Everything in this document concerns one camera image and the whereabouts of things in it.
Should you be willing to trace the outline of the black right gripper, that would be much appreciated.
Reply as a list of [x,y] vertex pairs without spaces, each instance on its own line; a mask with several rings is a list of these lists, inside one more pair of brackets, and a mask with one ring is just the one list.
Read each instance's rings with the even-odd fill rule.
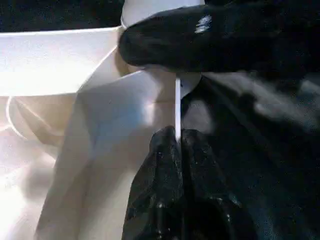
[[320,2],[253,0],[264,20],[273,23],[265,59],[251,71],[266,78],[302,78],[320,71]]

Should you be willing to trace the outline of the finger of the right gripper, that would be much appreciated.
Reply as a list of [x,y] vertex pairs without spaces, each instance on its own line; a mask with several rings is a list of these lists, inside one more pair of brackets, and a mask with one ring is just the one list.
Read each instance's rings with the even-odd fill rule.
[[250,15],[249,4],[196,5],[158,12],[128,27],[118,50],[129,65],[174,71],[245,71],[248,52],[233,39],[235,25]]

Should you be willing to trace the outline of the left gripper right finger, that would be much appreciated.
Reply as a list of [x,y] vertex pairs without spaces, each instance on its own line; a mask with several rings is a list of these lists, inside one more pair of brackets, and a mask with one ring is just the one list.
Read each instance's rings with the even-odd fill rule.
[[254,223],[230,191],[206,136],[195,129],[181,135],[191,240],[255,240]]

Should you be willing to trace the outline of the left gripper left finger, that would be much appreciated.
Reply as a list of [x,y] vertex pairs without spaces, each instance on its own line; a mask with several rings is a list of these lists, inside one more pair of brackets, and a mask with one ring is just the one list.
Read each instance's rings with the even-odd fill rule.
[[131,183],[123,240],[179,240],[183,211],[182,161],[173,126],[153,134]]

